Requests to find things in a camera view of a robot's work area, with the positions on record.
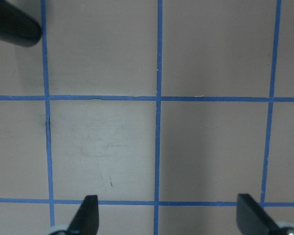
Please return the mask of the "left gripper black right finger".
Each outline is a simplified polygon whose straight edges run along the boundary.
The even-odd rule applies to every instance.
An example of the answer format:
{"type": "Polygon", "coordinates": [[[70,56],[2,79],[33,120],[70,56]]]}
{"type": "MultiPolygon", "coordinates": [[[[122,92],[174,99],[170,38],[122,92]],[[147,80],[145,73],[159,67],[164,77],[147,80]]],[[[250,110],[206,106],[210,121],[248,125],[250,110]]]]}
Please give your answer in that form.
{"type": "Polygon", "coordinates": [[[278,235],[279,226],[249,195],[237,195],[236,224],[242,235],[278,235]]]}

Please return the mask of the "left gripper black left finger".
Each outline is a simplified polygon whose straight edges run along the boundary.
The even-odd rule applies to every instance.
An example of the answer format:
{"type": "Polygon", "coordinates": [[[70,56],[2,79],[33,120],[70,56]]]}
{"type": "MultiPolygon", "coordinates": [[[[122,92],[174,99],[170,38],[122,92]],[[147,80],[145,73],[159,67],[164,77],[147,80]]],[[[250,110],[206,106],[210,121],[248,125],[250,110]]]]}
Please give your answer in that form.
{"type": "Polygon", "coordinates": [[[98,196],[87,195],[69,224],[68,235],[96,235],[98,233],[98,196]]]}

